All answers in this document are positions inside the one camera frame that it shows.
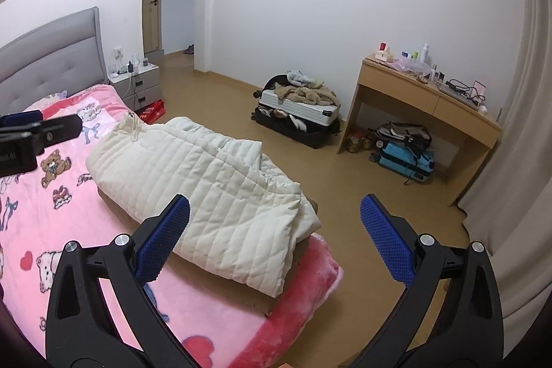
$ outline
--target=blue suitcase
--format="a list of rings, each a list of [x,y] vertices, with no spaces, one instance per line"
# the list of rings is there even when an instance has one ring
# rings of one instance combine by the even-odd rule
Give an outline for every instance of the blue suitcase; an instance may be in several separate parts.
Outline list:
[[[416,159],[412,151],[398,142],[383,141],[383,146],[374,156],[374,161],[410,180],[424,182],[433,172],[433,152],[425,150]]]

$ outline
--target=bed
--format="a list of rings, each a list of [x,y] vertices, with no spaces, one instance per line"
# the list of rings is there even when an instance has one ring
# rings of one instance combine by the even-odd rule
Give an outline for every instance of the bed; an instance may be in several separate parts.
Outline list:
[[[0,180],[0,283],[3,303],[27,339],[45,353],[46,308],[64,244],[100,246],[137,223],[100,196],[85,160],[128,113],[106,84],[99,10],[74,13],[0,49],[0,113],[24,110],[61,89],[68,98],[43,109],[44,118],[78,113],[79,138],[46,149],[39,168]],[[203,368],[267,367],[292,345],[342,277],[327,244],[311,235],[277,298],[208,273],[172,255],[145,290],[167,326]],[[137,341],[109,283],[110,312],[128,344]]]

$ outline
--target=white suitcase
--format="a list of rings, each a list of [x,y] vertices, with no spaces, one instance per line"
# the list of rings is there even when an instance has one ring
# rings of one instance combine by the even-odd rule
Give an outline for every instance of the white suitcase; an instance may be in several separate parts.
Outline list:
[[[322,125],[324,127],[330,125],[339,114],[339,107],[335,105],[308,105],[306,103],[292,102],[288,99],[284,99],[284,101],[281,102],[274,91],[271,90],[263,91],[263,94],[259,99],[259,104],[271,109],[285,111],[295,117],[307,119],[308,121],[317,123],[318,125]]]

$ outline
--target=suitcase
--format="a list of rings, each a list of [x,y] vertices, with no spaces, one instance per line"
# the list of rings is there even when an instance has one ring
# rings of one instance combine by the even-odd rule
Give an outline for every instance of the suitcase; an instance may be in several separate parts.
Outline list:
[[[406,176],[409,180],[424,182],[433,173],[435,161],[433,152],[425,150],[416,158],[412,150],[398,142],[384,141],[377,153],[372,155],[372,160],[382,167],[393,170]]]
[[[260,125],[315,149],[322,147],[331,135],[336,135],[340,132],[339,119],[335,119],[327,127],[303,120],[307,125],[307,131],[301,131],[295,128],[289,117],[285,119],[268,117],[261,112],[259,107],[255,108],[251,119]]]
[[[300,119],[307,119],[310,122],[330,126],[339,115],[339,107],[335,105],[319,106],[308,105],[306,103],[296,103],[284,99],[280,101],[273,90],[264,90],[259,99],[259,105],[266,106],[268,109],[278,109],[288,114],[293,114]]]

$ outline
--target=laptop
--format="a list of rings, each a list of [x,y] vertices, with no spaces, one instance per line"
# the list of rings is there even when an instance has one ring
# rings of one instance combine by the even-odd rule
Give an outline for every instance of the laptop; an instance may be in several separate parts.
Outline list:
[[[459,100],[460,102],[464,103],[465,105],[467,105],[473,110],[476,110],[476,111],[478,110],[478,107],[476,106],[476,104],[474,104],[466,96],[460,94],[460,92],[456,92],[450,86],[445,85],[445,83],[436,83],[436,85],[439,91],[444,92],[446,95],[454,97],[456,100]]]

